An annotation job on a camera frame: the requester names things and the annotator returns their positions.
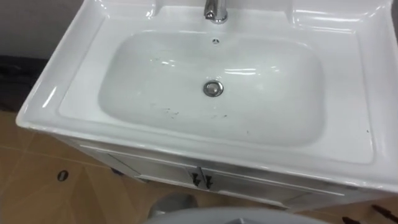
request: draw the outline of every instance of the gray wall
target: gray wall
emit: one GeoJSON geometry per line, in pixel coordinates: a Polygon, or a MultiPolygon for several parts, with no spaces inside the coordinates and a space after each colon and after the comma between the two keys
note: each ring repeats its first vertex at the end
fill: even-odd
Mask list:
{"type": "Polygon", "coordinates": [[[50,58],[83,0],[3,0],[0,55],[50,58]]]}

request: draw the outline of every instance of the faucet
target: faucet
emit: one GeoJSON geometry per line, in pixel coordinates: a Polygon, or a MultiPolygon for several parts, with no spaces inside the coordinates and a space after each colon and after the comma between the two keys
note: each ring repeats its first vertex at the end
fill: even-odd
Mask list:
{"type": "Polygon", "coordinates": [[[206,0],[205,19],[210,20],[214,24],[223,24],[228,18],[226,11],[226,0],[206,0]]]}

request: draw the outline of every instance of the vanity cabinet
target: vanity cabinet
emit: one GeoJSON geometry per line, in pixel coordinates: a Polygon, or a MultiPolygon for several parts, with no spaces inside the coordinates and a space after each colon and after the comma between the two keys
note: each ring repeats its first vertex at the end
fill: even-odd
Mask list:
{"type": "Polygon", "coordinates": [[[202,168],[207,181],[211,182],[210,191],[234,197],[244,197],[258,202],[286,207],[284,202],[305,195],[308,192],[276,185],[261,179],[228,174],[217,170],[202,168]]]}
{"type": "Polygon", "coordinates": [[[111,157],[122,162],[134,170],[135,177],[154,180],[185,187],[199,187],[201,175],[197,167],[173,162],[159,161],[144,157],[120,156],[110,154],[111,157]]]}
{"type": "Polygon", "coordinates": [[[206,190],[291,212],[360,202],[390,194],[248,167],[57,136],[59,140],[138,180],[206,190]]]}

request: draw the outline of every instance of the beige floor tile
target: beige floor tile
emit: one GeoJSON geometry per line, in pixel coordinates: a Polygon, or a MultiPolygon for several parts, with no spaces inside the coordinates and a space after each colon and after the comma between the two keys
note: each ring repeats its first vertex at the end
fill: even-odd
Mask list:
{"type": "Polygon", "coordinates": [[[314,218],[317,220],[324,221],[326,223],[331,224],[343,224],[341,217],[337,217],[334,215],[329,215],[321,212],[314,212],[314,211],[306,211],[306,212],[299,212],[298,215],[303,215],[305,217],[314,218]]]}
{"type": "Polygon", "coordinates": [[[71,196],[82,165],[62,159],[24,154],[1,200],[5,223],[35,223],[52,216],[71,196]],[[60,182],[61,170],[69,172],[60,182]]]}
{"type": "Polygon", "coordinates": [[[34,133],[17,126],[16,114],[0,111],[0,147],[25,150],[34,133]]]}
{"type": "Polygon", "coordinates": [[[392,221],[384,218],[381,214],[377,212],[369,212],[369,214],[361,220],[363,223],[369,223],[369,224],[394,224],[392,221]]]}
{"type": "Polygon", "coordinates": [[[99,205],[107,223],[135,223],[138,212],[133,206],[120,176],[111,169],[86,166],[85,171],[93,186],[99,205]]]}
{"type": "Polygon", "coordinates": [[[0,147],[0,195],[23,152],[0,147]]]}
{"type": "Polygon", "coordinates": [[[369,216],[374,215],[371,208],[372,204],[377,204],[398,214],[398,197],[384,198],[380,200],[372,200],[368,202],[352,203],[347,205],[339,205],[334,207],[322,208],[317,211],[329,213],[339,217],[350,217],[354,220],[365,220],[369,216]]]}
{"type": "Polygon", "coordinates": [[[164,189],[157,189],[150,183],[141,183],[130,177],[122,177],[123,185],[127,195],[137,212],[136,223],[142,223],[147,220],[150,207],[157,201],[159,194],[167,194],[170,190],[163,192],[164,189]]]}
{"type": "Polygon", "coordinates": [[[100,202],[87,172],[81,172],[69,204],[76,224],[106,224],[100,202]]]}
{"type": "Polygon", "coordinates": [[[27,149],[28,152],[44,154],[47,156],[59,157],[63,159],[70,159],[73,161],[89,163],[97,166],[105,166],[102,162],[80,152],[74,147],[68,146],[67,144],[47,135],[47,134],[35,134],[30,146],[27,149]]]}
{"type": "Polygon", "coordinates": [[[44,219],[31,224],[75,224],[72,210],[68,203],[64,203],[52,212],[50,212],[44,219]]]}

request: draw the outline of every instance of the sink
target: sink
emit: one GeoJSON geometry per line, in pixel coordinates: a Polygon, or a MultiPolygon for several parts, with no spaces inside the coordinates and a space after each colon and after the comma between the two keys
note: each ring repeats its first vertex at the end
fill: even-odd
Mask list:
{"type": "Polygon", "coordinates": [[[141,32],[116,51],[98,101],[132,124],[296,146],[317,140],[324,128],[323,76],[317,56],[298,42],[141,32]],[[223,84],[219,97],[202,91],[208,80],[223,84]]]}
{"type": "Polygon", "coordinates": [[[204,7],[84,0],[18,125],[276,172],[395,181],[391,0],[228,0],[224,24],[206,20],[204,7]],[[222,94],[205,94],[208,82],[222,94]]]}

